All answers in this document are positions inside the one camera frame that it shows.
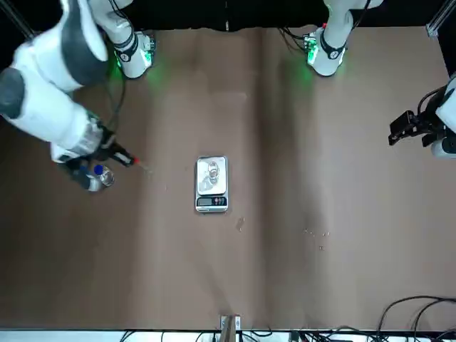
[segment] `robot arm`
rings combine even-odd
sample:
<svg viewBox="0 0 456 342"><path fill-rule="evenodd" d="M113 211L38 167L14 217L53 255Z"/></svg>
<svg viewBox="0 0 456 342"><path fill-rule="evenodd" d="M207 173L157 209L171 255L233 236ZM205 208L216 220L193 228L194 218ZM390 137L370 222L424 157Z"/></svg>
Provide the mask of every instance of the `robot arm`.
<svg viewBox="0 0 456 342"><path fill-rule="evenodd" d="M115 54L128 78L140 77L152 65L154 41L143 32L135 32L120 10L133 0L89 0L93 18L113 42Z"/></svg>
<svg viewBox="0 0 456 342"><path fill-rule="evenodd" d="M434 156L456 158L456 77L447 85L428 93L418 105L418 111L405 111L390 124L388 141L391 146L406 137L423 135L423 147L431 145ZM430 98L426 109L421 106Z"/></svg>
<svg viewBox="0 0 456 342"><path fill-rule="evenodd" d="M322 76L333 75L342 63L343 54L350 32L358 25L353 23L351 9L372 9L380 6L383 0L324 0L329 18L325 27L318 28L304 37L313 41L308 44L307 62Z"/></svg>
<svg viewBox="0 0 456 342"><path fill-rule="evenodd" d="M61 0L56 26L19 46L0 73L0 115L51 143L51 157L90 191L102 188L91 160L109 157L131 166L134 157L115 135L66 92L104 79L108 55L86 0Z"/></svg>

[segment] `scale platform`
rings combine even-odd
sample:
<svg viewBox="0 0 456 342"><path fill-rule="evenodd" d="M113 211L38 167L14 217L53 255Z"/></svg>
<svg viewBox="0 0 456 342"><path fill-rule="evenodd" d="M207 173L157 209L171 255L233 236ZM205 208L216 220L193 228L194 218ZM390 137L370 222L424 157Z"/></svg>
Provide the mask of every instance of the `scale platform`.
<svg viewBox="0 0 456 342"><path fill-rule="evenodd" d="M195 171L195 208L198 212L228 210L228 159L200 157Z"/></svg>

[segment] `power cord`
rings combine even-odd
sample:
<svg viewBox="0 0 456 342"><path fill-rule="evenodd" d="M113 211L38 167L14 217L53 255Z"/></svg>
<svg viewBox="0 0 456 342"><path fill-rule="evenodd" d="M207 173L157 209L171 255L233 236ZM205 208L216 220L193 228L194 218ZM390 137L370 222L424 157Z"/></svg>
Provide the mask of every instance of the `power cord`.
<svg viewBox="0 0 456 342"><path fill-rule="evenodd" d="M120 99L117 102L117 104L115 104L113 94L111 92L111 89L109 88L109 82L106 81L104 83L104 86L106 93L108 94L111 106L111 117L108 123L106 124L106 128L112 130L113 132L116 132L119 126L120 110L122 109L123 102L125 100L125 94L127 93L127 82L125 80L125 76L122 74L122 90L120 92Z"/></svg>
<svg viewBox="0 0 456 342"><path fill-rule="evenodd" d="M371 0L367 0L366 5L364 6L363 12L359 16L359 19L354 23L353 28L351 29L352 31L356 29L359 25L359 23L363 20L366 12L368 11L369 5L371 4Z"/></svg>
<svg viewBox="0 0 456 342"><path fill-rule="evenodd" d="M250 331L250 333L254 334L256 337L269 337L272 335L272 330L269 328L269 332L265 334L257 333L256 331Z"/></svg>
<svg viewBox="0 0 456 342"><path fill-rule="evenodd" d="M413 324L413 340L416 342L416 334L417 334L417 329L418 329L418 324L419 324L419 321L420 321L420 318L421 316L425 313L426 310L428 310L431 306L434 306L435 304L439 304L439 303L451 303L451 304L456 304L456 301L454 299L438 299L436 301L433 301L429 304L427 304L426 306L424 306L420 312L418 313L418 315L416 316L415 318L415 322Z"/></svg>
<svg viewBox="0 0 456 342"><path fill-rule="evenodd" d="M423 106L423 103L426 101L426 99L429 98L430 96L438 93L439 91L441 91L445 86L446 85L444 85L443 87L437 88L437 89L435 89L433 91L430 91L429 93L427 93L426 95L423 96L423 98L418 103L417 115L422 113L421 107Z"/></svg>
<svg viewBox="0 0 456 342"><path fill-rule="evenodd" d="M283 38L286 47L290 52L299 52L299 53L306 53L306 50L304 47L299 43L303 41L303 37L297 36L296 34L292 33L289 28L287 27L282 27L278 28L279 33L281 37ZM292 46L288 40L288 38L291 39L291 41L294 43L295 46Z"/></svg>
<svg viewBox="0 0 456 342"><path fill-rule="evenodd" d="M456 303L456 299L454 299L454 298L443 298L443 297L437 297L437 296L411 296L411 297L406 297L406 298L403 298L403 299L399 299L398 301L394 301L393 303L388 305L386 307L386 309L383 311L383 314L381 316L380 322L378 323L378 327L377 327L377 333L376 333L377 341L378 341L378 339L381 336L381 329L383 327L383 323L385 322L386 314L389 312L389 310L391 308L393 308L395 305L398 305L398 304L403 303L405 301L412 301L412 300L415 300L415 299L433 299L434 302L432 303L432 305L436 304L437 302L440 303L440 301L448 301L448 302L451 302L451 303ZM428 304L425 308L422 309L423 312L426 309L428 309L429 307L431 307L432 305ZM422 313L420 312L418 314L417 318L419 319L419 317L421 317L421 315L422 315Z"/></svg>
<svg viewBox="0 0 456 342"><path fill-rule="evenodd" d="M119 342L125 342L130 336L132 336L136 331L135 330L127 330L120 339Z"/></svg>

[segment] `black cable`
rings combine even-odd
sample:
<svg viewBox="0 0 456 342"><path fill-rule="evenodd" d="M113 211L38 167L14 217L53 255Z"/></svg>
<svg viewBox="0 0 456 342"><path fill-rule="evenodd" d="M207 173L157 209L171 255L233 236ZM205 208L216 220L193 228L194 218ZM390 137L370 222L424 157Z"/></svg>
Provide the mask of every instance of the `black cable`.
<svg viewBox="0 0 456 342"><path fill-rule="evenodd" d="M250 333L253 333L256 337L269 337L272 335L272 330L269 329L268 333L262 334L262 333L257 333L255 331L250 331Z"/></svg>
<svg viewBox="0 0 456 342"><path fill-rule="evenodd" d="M424 306L420 312L418 313L418 315L416 316L415 318L415 322L413 324L413 340L416 341L416 333L417 333L417 329L418 329L418 324L419 324L419 321L420 321L420 318L421 316L425 313L426 310L428 310L431 306L434 306L435 304L439 304L439 303L451 303L451 304L456 304L456 301L453 300L453 299L438 299L437 301L433 301L432 303L429 303L427 304L426 306Z"/></svg>
<svg viewBox="0 0 456 342"><path fill-rule="evenodd" d="M24 19L21 12L17 10L14 5L8 0L0 0L0 9L6 14L8 19L16 26L16 28L26 37L26 39L33 39L36 37L35 31L31 28L29 23Z"/></svg>
<svg viewBox="0 0 456 342"><path fill-rule="evenodd" d="M282 30L283 32L285 32L287 35L289 35L292 38L302 39L302 36L298 36L298 35L294 34L293 32L290 31L290 29L288 27L281 27L280 30Z"/></svg>
<svg viewBox="0 0 456 342"><path fill-rule="evenodd" d="M351 29L352 31L354 29L356 29L358 27L359 23L361 22L361 20L363 20L364 15L368 11L368 8L369 8L370 4L371 4L371 0L367 0L366 5L364 6L364 9L363 9L363 13L361 13L361 15L359 16L359 19L354 23L353 28Z"/></svg>
<svg viewBox="0 0 456 342"><path fill-rule="evenodd" d="M241 334L239 336L245 336L245 337L248 337L253 342L259 342L256 338L253 338L250 335L247 335L246 333L241 332Z"/></svg>
<svg viewBox="0 0 456 342"><path fill-rule="evenodd" d="M109 0L109 3L111 5L111 7L113 8L114 12L118 15L118 16L121 16L122 18L124 19L127 19L128 21L130 21L127 17L127 15L125 13L123 13L120 9L119 9L119 6L117 6L117 2L115 2L115 0Z"/></svg>
<svg viewBox="0 0 456 342"><path fill-rule="evenodd" d="M359 335L364 335L364 336L367 336L368 338L370 337L373 341L377 341L377 342L381 342L381 341L388 341L387 338L383 338L383 337L377 337L375 336L374 334L372 333L369 333L369 332L366 332L366 331L362 331L362 330L359 330L357 328L354 328L352 326L339 326L337 328L335 328L334 330L331 330L331 333L328 334L327 336L324 336L325 340L331 340L330 337L332 335L335 335L337 334L338 332L340 332L341 330L352 330L352 331L355 331L356 333L358 333Z"/></svg>
<svg viewBox="0 0 456 342"><path fill-rule="evenodd" d="M398 301L394 301L393 303L391 303L390 305L388 305L388 306L386 307L386 309L383 311L383 314L382 314L382 316L381 316L380 321L378 322L377 333L376 333L377 341L378 341L378 339L380 338L381 329L382 329L382 327L383 327L383 322L385 321L385 317L386 317L386 314L388 313L388 311L389 311L394 305L403 303L404 301L412 301L412 300L414 300L414 299L434 299L435 301L438 301L438 300L441 300L441 299L444 299L444 298L443 298L443 297L437 297L437 296L411 296L411 297L406 297L406 298L403 298L403 299L399 299ZM456 299L451 299L451 298L446 298L446 299L447 299L447 300L450 300L450 301L456 302Z"/></svg>
<svg viewBox="0 0 456 342"><path fill-rule="evenodd" d="M444 331L443 333L441 333L439 336L437 336L435 339L440 340L443 336L445 336L449 333L455 333L455 332L456 332L456 328L448 329L448 330Z"/></svg>
<svg viewBox="0 0 456 342"><path fill-rule="evenodd" d="M430 91L429 93L427 93L426 95L423 96L423 98L420 100L420 102L418 103L418 109L417 109L417 115L421 114L422 111L421 111L421 106L423 105L423 103L426 101L427 98L429 98L430 96L438 93L441 89L443 89L444 87L440 87L440 88L437 88L433 91Z"/></svg>
<svg viewBox="0 0 456 342"><path fill-rule="evenodd" d="M202 331L201 333L199 333L197 339L195 340L195 342L198 342L198 340L200 339L201 335L203 334L204 332Z"/></svg>
<svg viewBox="0 0 456 342"><path fill-rule="evenodd" d="M125 342L130 336L132 336L136 331L134 330L127 330L120 339L119 342Z"/></svg>
<svg viewBox="0 0 456 342"><path fill-rule="evenodd" d="M279 32L282 32L283 34L286 34L286 31L283 30L282 28L279 28ZM299 40L298 40L297 38L293 38L292 36L290 36L290 38L291 38L291 41L293 41L294 45L296 45L297 51L306 53L306 50L304 49L304 47L301 46L301 45L299 45L299 41L302 41L302 40L303 40L302 37L299 38Z"/></svg>
<svg viewBox="0 0 456 342"><path fill-rule="evenodd" d="M285 33L282 32L280 29L279 29L279 33L280 33L281 37L283 38L283 40L284 40L284 42L285 42L286 48L287 48L291 53L294 53L294 52L302 52L300 49L295 48L294 46L292 46L292 45L290 44L290 42L288 41L288 38L285 36Z"/></svg>
<svg viewBox="0 0 456 342"><path fill-rule="evenodd" d="M115 132L115 131L117 131L118 126L119 126L120 110L122 109L123 102L125 100L125 94L127 93L127 82L126 82L125 76L122 74L122 90L120 92L120 98L119 98L117 105L115 105L114 97L113 97L113 94L111 93L111 90L109 88L109 84L107 81L105 82L105 89L106 89L106 93L108 94L108 97L109 97L111 111L112 111L111 117L110 117L108 123L106 124L106 128Z"/></svg>

